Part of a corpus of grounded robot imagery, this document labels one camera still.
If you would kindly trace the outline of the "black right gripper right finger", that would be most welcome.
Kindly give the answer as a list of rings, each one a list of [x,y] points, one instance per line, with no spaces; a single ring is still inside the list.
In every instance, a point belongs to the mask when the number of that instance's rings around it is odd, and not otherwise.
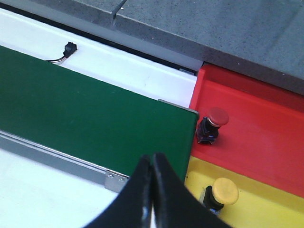
[[[229,228],[184,186],[163,153],[152,157],[152,195],[158,228]]]

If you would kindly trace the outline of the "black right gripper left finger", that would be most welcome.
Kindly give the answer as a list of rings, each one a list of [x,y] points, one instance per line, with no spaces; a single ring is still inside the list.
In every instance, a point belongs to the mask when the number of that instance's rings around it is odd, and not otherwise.
[[[149,228],[151,225],[150,157],[140,158],[129,180],[115,200],[87,228]]]

